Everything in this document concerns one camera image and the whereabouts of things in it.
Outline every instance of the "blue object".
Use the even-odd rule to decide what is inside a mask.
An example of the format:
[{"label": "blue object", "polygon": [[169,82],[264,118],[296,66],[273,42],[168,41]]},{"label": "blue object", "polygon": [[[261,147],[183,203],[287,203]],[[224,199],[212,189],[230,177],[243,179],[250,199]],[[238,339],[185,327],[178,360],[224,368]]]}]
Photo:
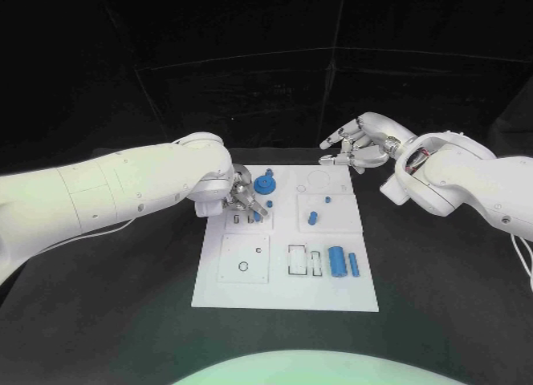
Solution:
[{"label": "blue object", "polygon": [[316,223],[316,216],[318,216],[316,211],[312,211],[310,214],[309,214],[309,224],[310,224],[310,226],[313,226],[315,223]]},{"label": "blue object", "polygon": [[331,259],[332,277],[345,277],[348,275],[348,268],[345,267],[344,249],[341,246],[332,246],[328,249],[328,256]]},{"label": "blue object", "polygon": [[273,178],[273,171],[266,169],[266,174],[261,175],[253,183],[253,188],[260,195],[269,195],[276,189],[276,180]]},{"label": "blue object", "polygon": [[359,269],[357,268],[355,253],[349,253],[349,266],[351,266],[351,275],[354,275],[354,277],[358,277]]}]

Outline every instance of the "black cloth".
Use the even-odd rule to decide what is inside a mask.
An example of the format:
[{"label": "black cloth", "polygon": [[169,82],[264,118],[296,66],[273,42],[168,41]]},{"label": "black cloth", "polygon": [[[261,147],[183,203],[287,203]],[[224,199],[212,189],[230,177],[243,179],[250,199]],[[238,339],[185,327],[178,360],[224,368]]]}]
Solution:
[{"label": "black cloth", "polygon": [[[323,154],[231,150],[241,164],[316,164]],[[390,164],[352,172],[378,313],[191,308],[207,219],[185,200],[26,263],[0,308],[0,384],[163,385],[286,349],[533,384],[533,293],[510,235],[469,206],[449,217],[396,206],[378,191],[390,173]]]}]

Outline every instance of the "white cable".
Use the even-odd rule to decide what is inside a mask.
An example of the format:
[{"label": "white cable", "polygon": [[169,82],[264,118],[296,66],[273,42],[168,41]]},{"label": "white cable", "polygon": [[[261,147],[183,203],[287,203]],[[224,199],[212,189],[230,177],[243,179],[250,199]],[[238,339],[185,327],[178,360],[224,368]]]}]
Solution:
[{"label": "white cable", "polygon": [[70,243],[70,242],[78,241],[80,239],[91,238],[91,237],[98,237],[100,235],[106,235],[106,234],[114,233],[116,231],[123,230],[123,229],[132,224],[132,222],[133,222],[134,220],[136,220],[136,218],[133,218],[133,219],[132,219],[132,220],[130,220],[121,227],[119,227],[119,228],[114,229],[114,230],[104,231],[103,233],[97,233],[97,234],[84,235],[82,237],[77,237],[77,238],[68,239],[67,241],[64,241],[64,242],[61,242],[61,243],[57,243],[55,245],[49,246],[46,249],[42,249],[35,255],[39,255],[39,254],[44,253],[45,251],[49,251],[49,250],[52,250],[54,248],[57,248],[58,246],[62,246],[62,245],[65,245],[65,244]]},{"label": "white cable", "polygon": [[512,247],[515,248],[515,251],[518,252],[518,259],[521,259],[521,263],[524,264],[524,271],[530,275],[530,289],[533,290],[533,250],[530,249],[530,245],[527,244],[527,241],[520,237],[518,239],[524,243],[524,247],[527,248],[527,251],[530,252],[530,267],[527,266],[527,262],[524,261],[524,255],[521,254],[521,251],[518,250],[518,244],[515,242],[515,236],[512,236]]}]

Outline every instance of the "blue knob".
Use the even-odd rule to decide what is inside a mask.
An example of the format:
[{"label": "blue knob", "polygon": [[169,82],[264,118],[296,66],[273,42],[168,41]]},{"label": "blue knob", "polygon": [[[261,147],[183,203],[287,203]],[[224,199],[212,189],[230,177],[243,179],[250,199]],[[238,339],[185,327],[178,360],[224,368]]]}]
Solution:
[{"label": "blue knob", "polygon": [[316,223],[316,216],[318,216],[316,211],[312,211],[310,214],[309,214],[309,224],[310,224],[310,226],[313,226],[315,223]]},{"label": "blue knob", "polygon": [[273,171],[269,168],[266,175],[260,176],[253,183],[253,188],[260,195],[269,195],[276,189],[276,180],[273,178]]}]

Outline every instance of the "white board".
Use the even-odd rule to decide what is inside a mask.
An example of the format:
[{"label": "white board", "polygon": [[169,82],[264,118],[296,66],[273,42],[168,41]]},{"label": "white board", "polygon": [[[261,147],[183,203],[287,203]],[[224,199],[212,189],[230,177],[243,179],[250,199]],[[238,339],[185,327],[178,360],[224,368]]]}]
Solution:
[{"label": "white board", "polygon": [[[378,311],[348,167],[246,167],[254,178],[273,170],[276,190],[256,194],[269,215],[253,223],[253,213],[244,211],[208,218],[191,305]],[[315,225],[308,223],[310,211],[318,213]],[[348,275],[341,278],[331,276],[332,246],[344,249]],[[355,254],[358,277],[348,253]]]}]

